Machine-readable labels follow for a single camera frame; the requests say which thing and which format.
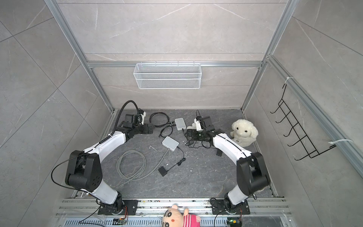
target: black mounting plate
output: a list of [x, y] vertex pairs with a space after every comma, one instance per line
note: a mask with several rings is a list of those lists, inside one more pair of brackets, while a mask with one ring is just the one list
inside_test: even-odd
[[245, 200], [243, 203], [241, 203], [238, 207], [234, 208], [233, 210], [230, 210], [229, 213], [227, 213], [227, 211], [221, 212], [222, 210], [226, 209], [223, 199], [212, 199], [211, 200], [211, 205], [212, 205], [212, 212], [213, 212], [214, 215], [217, 215], [217, 214], [220, 214], [220, 215], [223, 215], [223, 214], [241, 214], [241, 210], [242, 210], [243, 215], [251, 214], [251, 212], [249, 210], [247, 200]]
[[[123, 200], [124, 205], [127, 207], [127, 213], [128, 215], [135, 215], [137, 204], [139, 203], [138, 200]], [[104, 214], [104, 215], [114, 215], [112, 214], [112, 211], [108, 210], [106, 207], [101, 206], [98, 210], [98, 215]], [[125, 215], [125, 209], [121, 211], [118, 215]]]

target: pink striped shirt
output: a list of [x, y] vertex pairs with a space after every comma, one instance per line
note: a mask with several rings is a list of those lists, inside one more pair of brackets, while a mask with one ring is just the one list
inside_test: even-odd
[[200, 227], [200, 223], [197, 222], [197, 216], [194, 214], [188, 214], [187, 216], [184, 216], [183, 227]]

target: white plush toy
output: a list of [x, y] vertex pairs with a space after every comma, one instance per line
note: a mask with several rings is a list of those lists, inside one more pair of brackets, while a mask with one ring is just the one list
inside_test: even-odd
[[232, 124], [231, 136], [233, 141], [241, 147], [247, 147], [256, 141], [258, 131], [253, 124], [247, 120], [239, 119]]

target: tiled wall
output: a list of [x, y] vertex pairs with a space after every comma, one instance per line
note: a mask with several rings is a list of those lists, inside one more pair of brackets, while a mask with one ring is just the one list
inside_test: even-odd
[[50, 171], [95, 144], [110, 113], [43, 0], [1, 1], [0, 59], [0, 226], [48, 226], [72, 193]]
[[[335, 123], [363, 150], [362, 1], [301, 0], [274, 56]], [[363, 179], [338, 148], [306, 155], [278, 107], [284, 80], [267, 67], [247, 118], [259, 130], [257, 142], [279, 196], [287, 198], [298, 226], [361, 226]], [[330, 138], [287, 88], [284, 100], [319, 151]], [[296, 120], [289, 115], [292, 124]], [[303, 141], [312, 150], [308, 140]]]
[[[285, 0], [58, 0], [90, 61], [261, 61]], [[96, 68], [115, 108], [241, 107], [257, 68], [203, 68], [200, 89], [140, 90], [132, 68]]]

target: gray floor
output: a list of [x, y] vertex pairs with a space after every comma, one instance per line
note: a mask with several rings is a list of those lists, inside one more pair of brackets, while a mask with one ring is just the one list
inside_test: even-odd
[[[191, 125], [196, 116], [195, 110], [146, 110], [147, 120], [154, 112], [165, 112], [170, 120], [184, 118], [186, 125]], [[135, 110], [124, 110], [120, 121], [126, 113], [135, 113]], [[232, 130], [231, 125], [243, 117], [240, 110], [201, 110], [202, 116], [210, 116], [216, 129], [224, 130], [228, 135]], [[158, 114], [152, 118], [156, 125], [166, 122], [166, 117]], [[163, 138], [158, 137], [161, 128], [155, 128], [150, 135], [136, 135], [125, 144], [116, 148], [114, 152], [102, 162], [103, 179], [114, 189], [120, 191], [124, 198], [157, 198], [157, 197], [223, 197], [236, 185], [236, 166], [223, 154], [216, 155], [215, 149], [200, 147], [191, 149], [185, 146], [186, 139], [182, 131], [174, 132], [171, 138], [179, 142], [179, 147], [184, 151], [186, 161], [181, 166], [175, 166], [167, 175], [162, 177], [156, 169], [147, 178], [132, 181], [122, 186], [122, 180], [116, 171], [118, 158], [127, 150], [135, 149], [146, 157], [147, 167], [142, 176], [149, 173], [160, 161], [167, 148], [162, 145]], [[255, 152], [251, 145], [246, 149]], [[160, 166], [169, 169], [182, 158], [180, 150], [169, 151]], [[142, 164], [142, 159], [136, 154], [128, 155], [121, 163], [124, 175], [136, 172]], [[257, 194], [258, 197], [272, 197], [270, 188]]]

